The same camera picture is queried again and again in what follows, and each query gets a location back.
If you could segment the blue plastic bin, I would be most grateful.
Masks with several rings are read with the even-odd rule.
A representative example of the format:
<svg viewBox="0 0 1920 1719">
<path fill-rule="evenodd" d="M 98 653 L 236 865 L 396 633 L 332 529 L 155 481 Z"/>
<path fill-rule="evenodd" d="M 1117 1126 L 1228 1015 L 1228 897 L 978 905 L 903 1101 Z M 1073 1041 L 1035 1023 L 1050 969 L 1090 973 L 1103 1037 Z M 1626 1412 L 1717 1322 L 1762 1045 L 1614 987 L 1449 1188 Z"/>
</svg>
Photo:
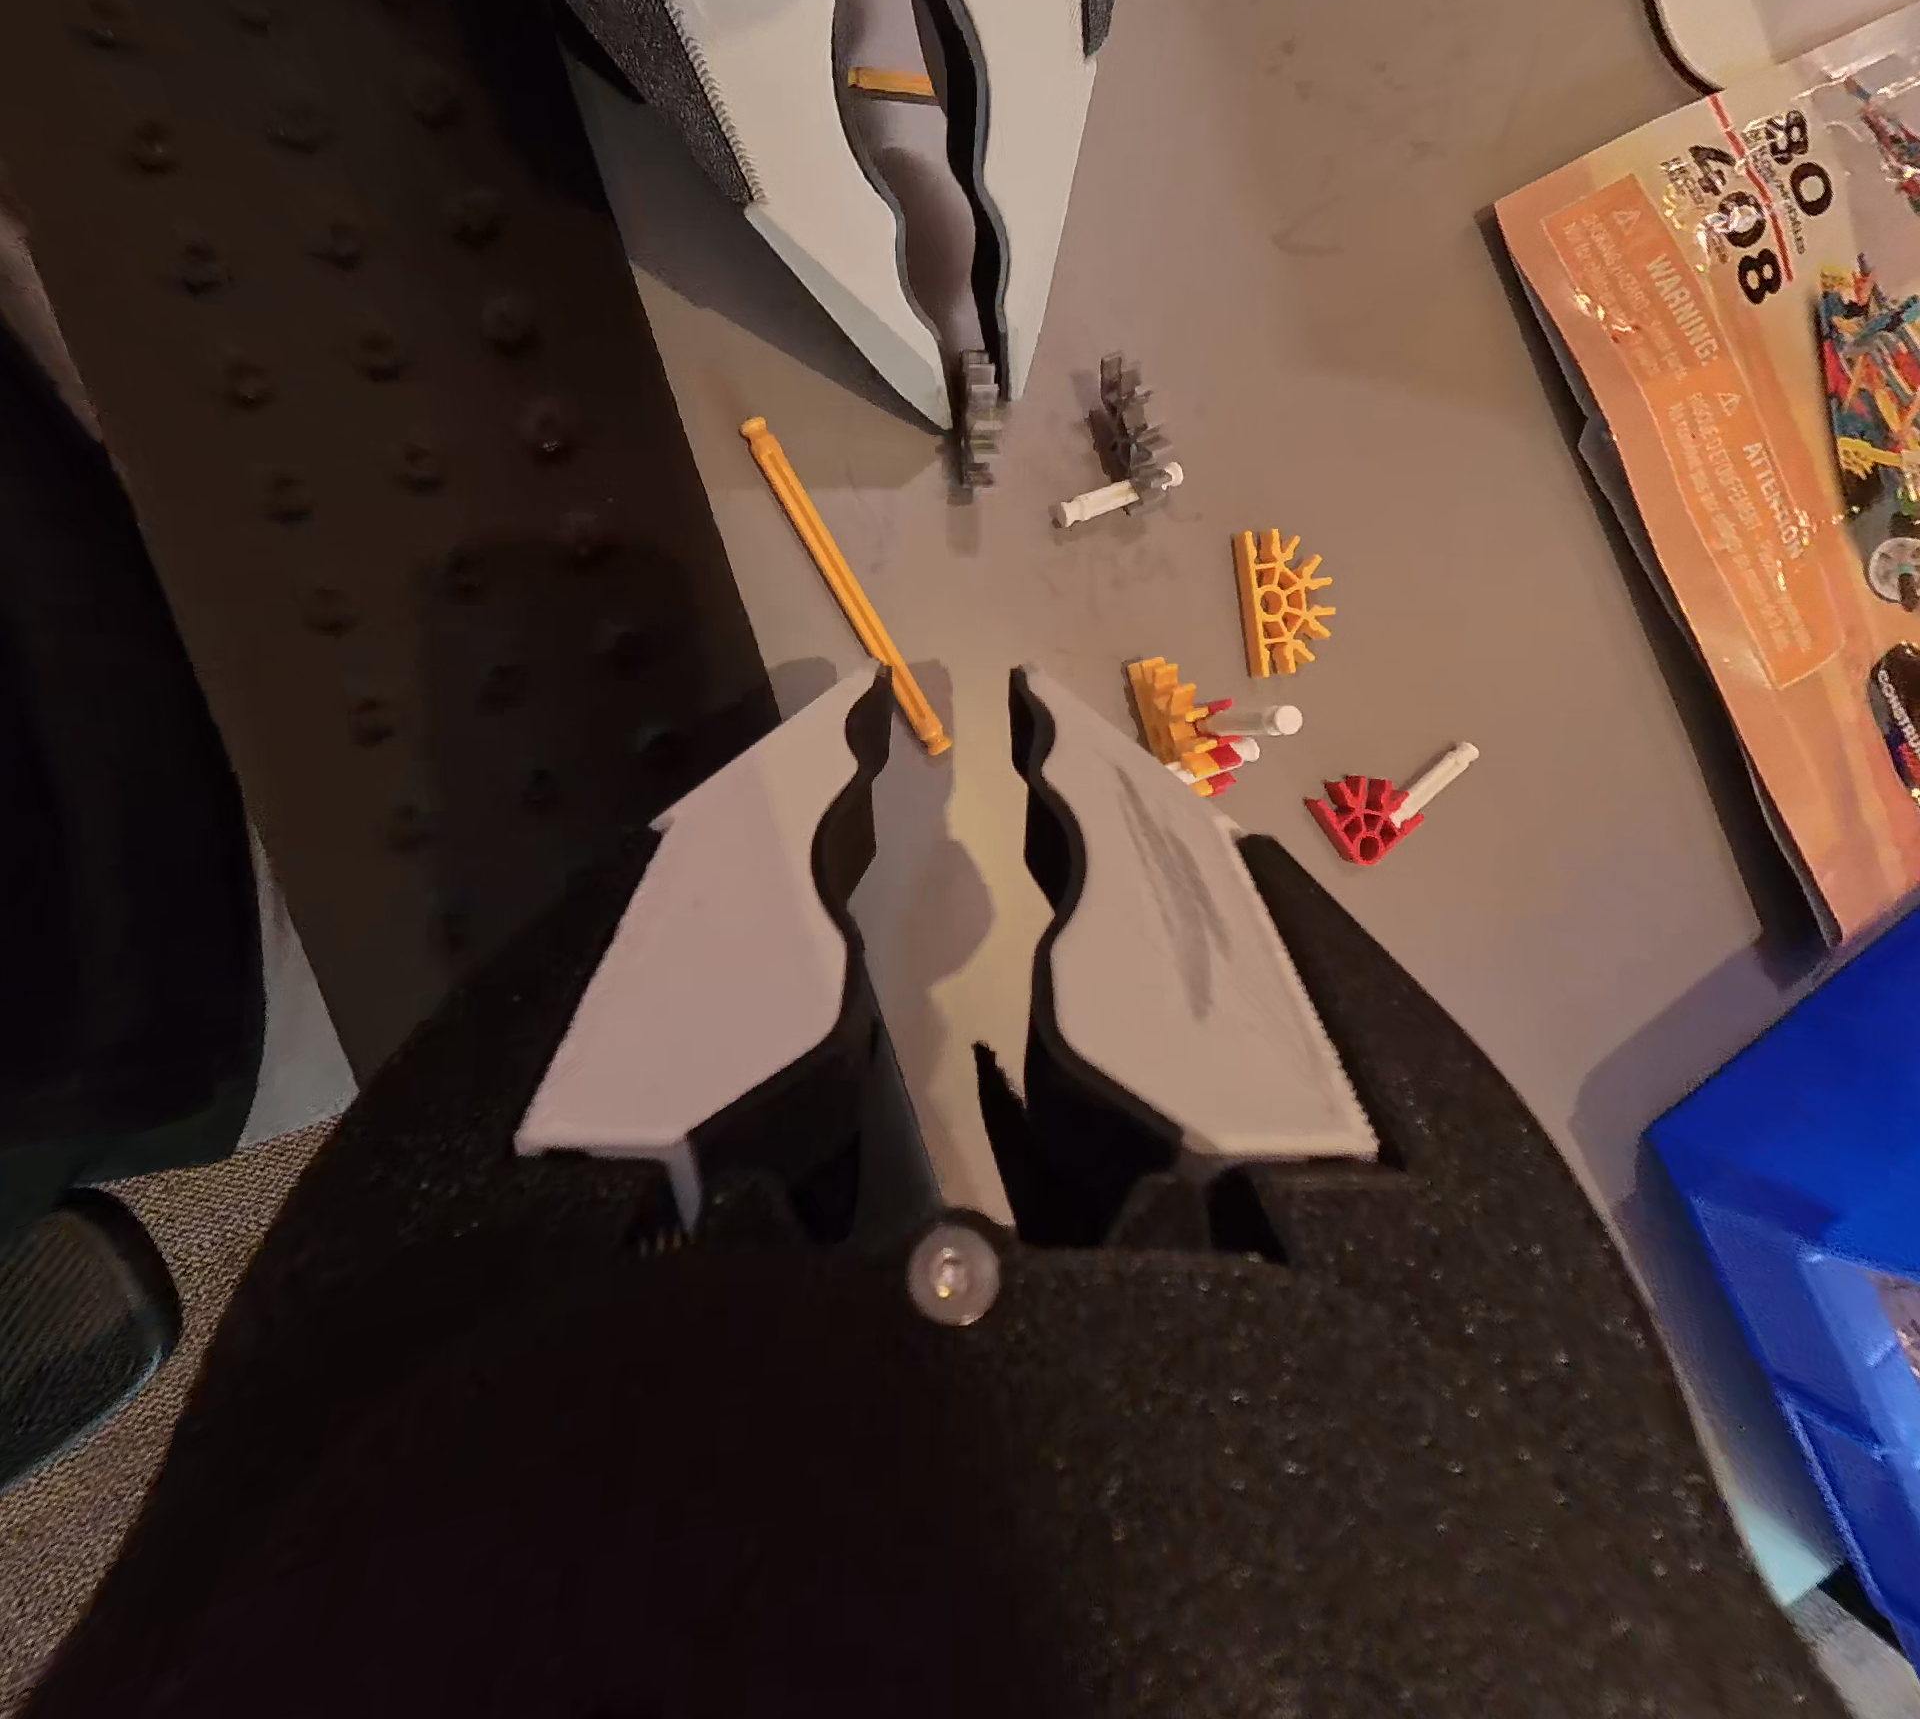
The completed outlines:
<svg viewBox="0 0 1920 1719">
<path fill-rule="evenodd" d="M 1859 1586 L 1917 1658 L 1917 915 L 1658 1116 L 1649 1148 Z"/>
</svg>

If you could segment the grey snowflake connector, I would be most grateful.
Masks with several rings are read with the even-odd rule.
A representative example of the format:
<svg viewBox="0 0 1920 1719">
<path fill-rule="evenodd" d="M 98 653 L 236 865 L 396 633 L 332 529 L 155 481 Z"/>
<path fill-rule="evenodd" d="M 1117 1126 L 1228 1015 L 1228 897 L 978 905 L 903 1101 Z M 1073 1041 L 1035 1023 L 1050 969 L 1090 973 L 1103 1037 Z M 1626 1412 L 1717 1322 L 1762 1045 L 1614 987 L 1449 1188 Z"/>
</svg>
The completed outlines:
<svg viewBox="0 0 1920 1719">
<path fill-rule="evenodd" d="M 1132 491 L 1141 505 L 1157 505 L 1184 483 L 1186 471 L 1147 401 L 1139 367 L 1120 351 L 1106 353 L 1097 367 L 1097 409 L 1090 415 L 1096 455 L 1107 483 Z"/>
<path fill-rule="evenodd" d="M 1003 425 L 1003 397 L 996 363 L 984 349 L 960 351 L 948 369 L 952 413 L 948 459 L 952 491 L 970 501 L 996 481 L 996 457 Z"/>
</svg>

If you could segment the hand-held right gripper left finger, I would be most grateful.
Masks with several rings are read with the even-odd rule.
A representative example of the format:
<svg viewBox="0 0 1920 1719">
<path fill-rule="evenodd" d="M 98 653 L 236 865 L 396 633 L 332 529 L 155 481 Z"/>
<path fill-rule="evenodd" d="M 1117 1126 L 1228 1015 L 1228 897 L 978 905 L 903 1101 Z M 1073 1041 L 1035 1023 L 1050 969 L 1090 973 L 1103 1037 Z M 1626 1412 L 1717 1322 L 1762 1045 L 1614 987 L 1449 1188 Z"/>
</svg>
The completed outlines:
<svg viewBox="0 0 1920 1719">
<path fill-rule="evenodd" d="M 805 1152 L 856 1128 L 832 1067 L 857 1049 L 850 901 L 891 731 L 866 661 L 651 821 L 517 1154 Z"/>
</svg>

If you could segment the orange toy set bag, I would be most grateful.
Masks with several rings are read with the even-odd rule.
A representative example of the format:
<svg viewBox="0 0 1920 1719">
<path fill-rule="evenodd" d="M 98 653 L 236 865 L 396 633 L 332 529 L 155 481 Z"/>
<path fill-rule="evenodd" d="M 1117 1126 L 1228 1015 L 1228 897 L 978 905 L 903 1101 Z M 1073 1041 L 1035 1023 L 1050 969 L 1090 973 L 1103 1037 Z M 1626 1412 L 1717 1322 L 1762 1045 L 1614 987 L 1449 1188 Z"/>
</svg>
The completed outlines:
<svg viewBox="0 0 1920 1719">
<path fill-rule="evenodd" d="M 1501 197 L 1830 937 L 1917 881 L 1917 13 Z"/>
</svg>

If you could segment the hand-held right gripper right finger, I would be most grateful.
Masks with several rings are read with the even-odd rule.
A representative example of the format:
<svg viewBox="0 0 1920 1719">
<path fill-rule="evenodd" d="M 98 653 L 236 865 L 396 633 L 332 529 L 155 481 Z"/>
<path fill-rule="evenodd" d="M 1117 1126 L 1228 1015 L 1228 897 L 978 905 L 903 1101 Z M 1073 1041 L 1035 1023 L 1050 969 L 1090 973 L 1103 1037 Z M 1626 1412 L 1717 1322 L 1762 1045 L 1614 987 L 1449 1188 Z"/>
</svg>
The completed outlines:
<svg viewBox="0 0 1920 1719">
<path fill-rule="evenodd" d="M 1040 667 L 1007 677 L 1020 855 L 1045 903 L 1020 1103 L 1067 1158 L 1380 1158 L 1231 819 Z"/>
</svg>

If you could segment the long yellow rod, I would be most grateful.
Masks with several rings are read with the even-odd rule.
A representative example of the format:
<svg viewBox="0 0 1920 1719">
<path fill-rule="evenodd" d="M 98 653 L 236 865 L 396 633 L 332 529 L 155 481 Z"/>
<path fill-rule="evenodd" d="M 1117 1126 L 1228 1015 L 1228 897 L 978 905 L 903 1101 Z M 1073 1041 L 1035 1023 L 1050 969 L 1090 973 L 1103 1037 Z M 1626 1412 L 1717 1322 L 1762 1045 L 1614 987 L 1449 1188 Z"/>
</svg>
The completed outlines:
<svg viewBox="0 0 1920 1719">
<path fill-rule="evenodd" d="M 852 563 L 817 511 L 780 437 L 761 417 L 743 419 L 737 433 L 859 645 L 886 667 L 902 719 L 911 727 L 929 757 L 948 753 L 952 737 L 943 719 L 911 675 L 864 585 L 852 573 Z"/>
</svg>

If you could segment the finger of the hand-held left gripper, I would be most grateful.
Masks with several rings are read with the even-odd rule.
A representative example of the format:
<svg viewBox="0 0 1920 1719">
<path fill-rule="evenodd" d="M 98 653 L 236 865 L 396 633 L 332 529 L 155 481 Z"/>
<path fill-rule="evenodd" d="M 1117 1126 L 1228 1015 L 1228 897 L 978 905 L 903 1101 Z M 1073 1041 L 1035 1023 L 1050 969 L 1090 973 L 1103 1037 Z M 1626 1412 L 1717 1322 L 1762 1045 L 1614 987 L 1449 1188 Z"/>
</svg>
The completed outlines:
<svg viewBox="0 0 1920 1719">
<path fill-rule="evenodd" d="M 933 0 L 955 31 L 962 177 L 982 217 L 982 327 L 1005 393 L 1022 397 L 1092 105 L 1083 0 Z"/>
<path fill-rule="evenodd" d="M 948 363 L 905 285 L 899 209 L 853 147 L 836 0 L 659 0 L 745 179 L 743 217 L 873 371 L 952 425 Z"/>
</svg>

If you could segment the black perforated panel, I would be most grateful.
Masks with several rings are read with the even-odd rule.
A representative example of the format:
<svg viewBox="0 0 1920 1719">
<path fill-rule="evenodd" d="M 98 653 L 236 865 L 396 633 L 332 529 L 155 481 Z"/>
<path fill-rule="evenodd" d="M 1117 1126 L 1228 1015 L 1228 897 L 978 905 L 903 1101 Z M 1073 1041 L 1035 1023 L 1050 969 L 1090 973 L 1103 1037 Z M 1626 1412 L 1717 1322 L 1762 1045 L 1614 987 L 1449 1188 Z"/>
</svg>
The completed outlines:
<svg viewBox="0 0 1920 1719">
<path fill-rule="evenodd" d="M 549 0 L 1 0 L 3 173 L 356 1077 L 778 711 Z"/>
</svg>

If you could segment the black mesh shoe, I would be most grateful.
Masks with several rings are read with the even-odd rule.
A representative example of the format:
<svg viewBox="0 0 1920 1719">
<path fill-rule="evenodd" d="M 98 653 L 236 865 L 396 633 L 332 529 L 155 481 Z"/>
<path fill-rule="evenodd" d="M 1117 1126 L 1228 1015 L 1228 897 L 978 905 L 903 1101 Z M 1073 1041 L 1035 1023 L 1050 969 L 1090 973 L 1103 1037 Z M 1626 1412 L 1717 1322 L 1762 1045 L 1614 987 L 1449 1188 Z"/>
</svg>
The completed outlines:
<svg viewBox="0 0 1920 1719">
<path fill-rule="evenodd" d="M 75 1186 L 1 1240 L 1 1490 L 115 1416 L 181 1334 L 174 1274 L 115 1194 Z"/>
</svg>

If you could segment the yellow fan connector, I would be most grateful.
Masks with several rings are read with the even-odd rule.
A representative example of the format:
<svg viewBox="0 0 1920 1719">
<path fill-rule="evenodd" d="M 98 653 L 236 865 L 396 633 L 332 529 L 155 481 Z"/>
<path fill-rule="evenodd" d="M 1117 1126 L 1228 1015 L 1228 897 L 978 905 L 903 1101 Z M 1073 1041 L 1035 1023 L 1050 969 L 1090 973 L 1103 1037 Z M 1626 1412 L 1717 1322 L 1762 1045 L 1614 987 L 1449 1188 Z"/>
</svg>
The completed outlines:
<svg viewBox="0 0 1920 1719">
<path fill-rule="evenodd" d="M 1163 767 L 1177 751 L 1176 725 L 1205 703 L 1195 683 L 1181 681 L 1177 665 L 1161 657 L 1127 661 L 1121 671 L 1141 741 Z"/>
<path fill-rule="evenodd" d="M 1297 675 L 1331 637 L 1331 577 L 1318 553 L 1304 553 L 1299 535 L 1279 529 L 1238 531 L 1231 567 L 1246 671 L 1253 679 Z"/>
</svg>

